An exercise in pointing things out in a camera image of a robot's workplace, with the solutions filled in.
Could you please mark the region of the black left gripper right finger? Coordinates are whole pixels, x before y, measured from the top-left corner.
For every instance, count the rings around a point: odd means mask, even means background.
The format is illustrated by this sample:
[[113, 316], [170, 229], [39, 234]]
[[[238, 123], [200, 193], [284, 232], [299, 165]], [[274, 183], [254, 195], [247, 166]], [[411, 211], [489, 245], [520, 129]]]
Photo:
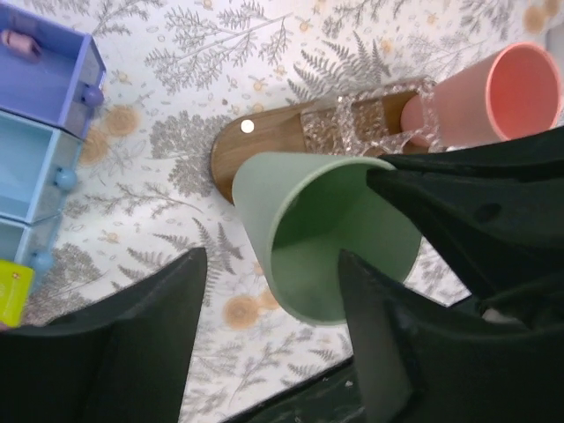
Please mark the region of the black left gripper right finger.
[[360, 393], [371, 422], [560, 422], [563, 290], [503, 295], [509, 323], [446, 308], [353, 253], [338, 260]]

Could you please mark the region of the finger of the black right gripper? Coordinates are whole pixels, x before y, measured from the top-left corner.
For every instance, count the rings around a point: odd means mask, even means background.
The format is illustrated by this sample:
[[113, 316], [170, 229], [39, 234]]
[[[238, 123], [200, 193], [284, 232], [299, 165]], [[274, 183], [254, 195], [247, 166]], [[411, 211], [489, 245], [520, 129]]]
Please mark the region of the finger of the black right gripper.
[[402, 212], [486, 308], [563, 321], [563, 130], [453, 152], [389, 155], [368, 187]]

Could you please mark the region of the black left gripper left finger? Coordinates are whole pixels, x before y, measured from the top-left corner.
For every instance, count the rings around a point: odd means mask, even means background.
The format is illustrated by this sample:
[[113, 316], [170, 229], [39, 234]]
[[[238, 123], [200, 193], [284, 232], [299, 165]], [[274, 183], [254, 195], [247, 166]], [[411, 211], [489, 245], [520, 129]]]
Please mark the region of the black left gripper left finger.
[[4, 331], [2, 421], [176, 422], [206, 273], [195, 248], [44, 326]]

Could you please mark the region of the pink plastic cup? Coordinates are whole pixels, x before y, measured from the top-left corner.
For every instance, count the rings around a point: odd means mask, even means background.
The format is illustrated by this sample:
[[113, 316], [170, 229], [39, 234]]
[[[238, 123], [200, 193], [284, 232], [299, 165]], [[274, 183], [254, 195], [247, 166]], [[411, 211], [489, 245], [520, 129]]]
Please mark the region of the pink plastic cup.
[[509, 45], [433, 88], [441, 144], [486, 145], [549, 130], [560, 115], [561, 86], [544, 48]]

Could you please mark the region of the clear textured toothbrush holder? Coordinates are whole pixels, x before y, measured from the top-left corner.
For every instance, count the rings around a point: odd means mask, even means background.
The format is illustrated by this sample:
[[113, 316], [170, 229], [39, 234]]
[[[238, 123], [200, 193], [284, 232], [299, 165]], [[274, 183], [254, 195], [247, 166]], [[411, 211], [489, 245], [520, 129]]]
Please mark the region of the clear textured toothbrush holder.
[[429, 77], [328, 94], [300, 112], [307, 152], [372, 156], [445, 152]]

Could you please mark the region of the green plastic cup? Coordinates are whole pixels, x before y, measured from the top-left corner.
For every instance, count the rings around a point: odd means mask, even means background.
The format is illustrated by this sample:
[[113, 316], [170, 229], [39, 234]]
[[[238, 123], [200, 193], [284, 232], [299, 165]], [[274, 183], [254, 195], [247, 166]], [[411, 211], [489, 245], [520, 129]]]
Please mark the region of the green plastic cup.
[[367, 171], [388, 162], [297, 152], [262, 152], [235, 174], [235, 210], [278, 304], [308, 324], [345, 323], [338, 256], [346, 249], [396, 281], [416, 262], [421, 233], [374, 193]]

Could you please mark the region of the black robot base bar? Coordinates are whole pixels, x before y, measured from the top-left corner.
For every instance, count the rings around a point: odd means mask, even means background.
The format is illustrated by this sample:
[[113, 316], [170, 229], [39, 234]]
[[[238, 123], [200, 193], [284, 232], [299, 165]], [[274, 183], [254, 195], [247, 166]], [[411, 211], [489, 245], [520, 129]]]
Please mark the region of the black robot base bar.
[[366, 421], [352, 357], [225, 420], [226, 423]]

